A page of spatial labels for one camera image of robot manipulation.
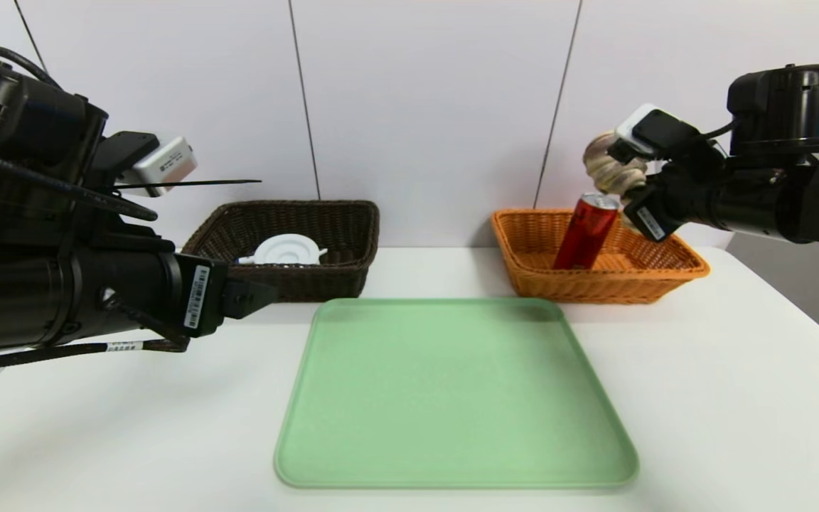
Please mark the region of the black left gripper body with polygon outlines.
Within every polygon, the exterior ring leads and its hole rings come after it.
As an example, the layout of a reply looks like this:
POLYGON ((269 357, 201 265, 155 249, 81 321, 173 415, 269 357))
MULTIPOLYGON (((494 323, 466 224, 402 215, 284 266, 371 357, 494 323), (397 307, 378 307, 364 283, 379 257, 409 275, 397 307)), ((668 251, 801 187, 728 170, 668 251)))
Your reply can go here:
POLYGON ((113 295, 120 304, 176 333, 213 334, 223 323, 219 304, 227 275, 223 263, 186 254, 84 250, 82 334, 93 337, 143 328, 123 311, 105 308, 113 295))

